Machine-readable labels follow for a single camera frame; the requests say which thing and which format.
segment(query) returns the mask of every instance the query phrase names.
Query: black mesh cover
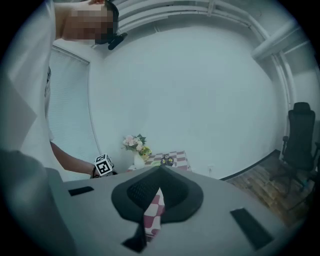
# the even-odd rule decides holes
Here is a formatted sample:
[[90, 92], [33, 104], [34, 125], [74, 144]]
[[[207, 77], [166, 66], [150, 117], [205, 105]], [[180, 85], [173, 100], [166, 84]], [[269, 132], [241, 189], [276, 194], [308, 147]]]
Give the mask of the black mesh cover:
[[204, 193], [197, 183], [165, 166], [156, 166], [116, 186], [111, 195], [114, 207], [122, 218], [139, 223], [135, 235], [123, 243], [136, 252], [146, 246], [144, 213], [159, 188], [165, 205], [162, 224], [187, 220], [204, 200]]

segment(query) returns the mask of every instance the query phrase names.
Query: wooden floor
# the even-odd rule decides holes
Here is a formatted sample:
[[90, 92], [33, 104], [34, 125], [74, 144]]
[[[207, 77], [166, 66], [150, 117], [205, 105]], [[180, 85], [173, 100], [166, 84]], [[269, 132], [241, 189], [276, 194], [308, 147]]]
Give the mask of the wooden floor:
[[[260, 201], [290, 227], [297, 221], [303, 219], [309, 209], [304, 203], [301, 203], [291, 211], [288, 211], [288, 209], [303, 200], [310, 193], [314, 183], [309, 181], [304, 191], [300, 192], [299, 189], [301, 186], [293, 180], [291, 183], [291, 192], [287, 197], [284, 197], [283, 195], [286, 192], [289, 181], [288, 178], [269, 181], [271, 175], [278, 174], [282, 171], [281, 169], [278, 171], [279, 167], [279, 152], [274, 152], [255, 167], [226, 180], [226, 182], [233, 184]], [[298, 174], [298, 177], [302, 181], [305, 181], [307, 173], [301, 172]]]

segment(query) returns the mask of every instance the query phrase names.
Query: white wall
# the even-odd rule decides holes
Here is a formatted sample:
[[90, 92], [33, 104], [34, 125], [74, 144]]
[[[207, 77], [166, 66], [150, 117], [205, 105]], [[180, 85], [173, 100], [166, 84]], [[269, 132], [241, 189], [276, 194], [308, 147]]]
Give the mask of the white wall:
[[257, 62], [261, 68], [266, 72], [269, 79], [272, 81], [276, 94], [276, 109], [277, 109], [277, 136], [275, 149], [281, 151], [283, 146], [283, 136], [285, 131], [285, 125], [288, 120], [288, 112], [286, 111], [286, 91], [280, 82], [279, 75], [277, 73], [274, 62], [271, 57], [267, 57], [262, 61]]
[[276, 89], [251, 58], [247, 28], [190, 26], [133, 40], [105, 59], [91, 88], [102, 151], [124, 171], [123, 136], [141, 133], [153, 152], [185, 150], [192, 169], [232, 175], [275, 149]]

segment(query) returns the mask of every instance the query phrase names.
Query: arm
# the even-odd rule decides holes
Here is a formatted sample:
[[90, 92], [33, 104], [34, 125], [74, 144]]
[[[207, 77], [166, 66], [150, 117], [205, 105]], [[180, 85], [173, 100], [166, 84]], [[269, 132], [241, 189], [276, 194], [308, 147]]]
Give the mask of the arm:
[[50, 144], [55, 158], [58, 160], [58, 162], [62, 165], [62, 167], [65, 170], [81, 174], [89, 174], [90, 176], [92, 176], [92, 172], [95, 167], [92, 163], [83, 161], [81, 159], [75, 158], [67, 154], [51, 141]]

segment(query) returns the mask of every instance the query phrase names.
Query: wall outlet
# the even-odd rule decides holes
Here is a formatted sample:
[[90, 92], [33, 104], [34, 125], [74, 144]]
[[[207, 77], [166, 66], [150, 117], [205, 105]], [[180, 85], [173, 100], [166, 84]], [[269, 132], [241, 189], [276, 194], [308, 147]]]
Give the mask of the wall outlet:
[[208, 174], [211, 177], [212, 172], [214, 171], [215, 166], [213, 164], [208, 165]]

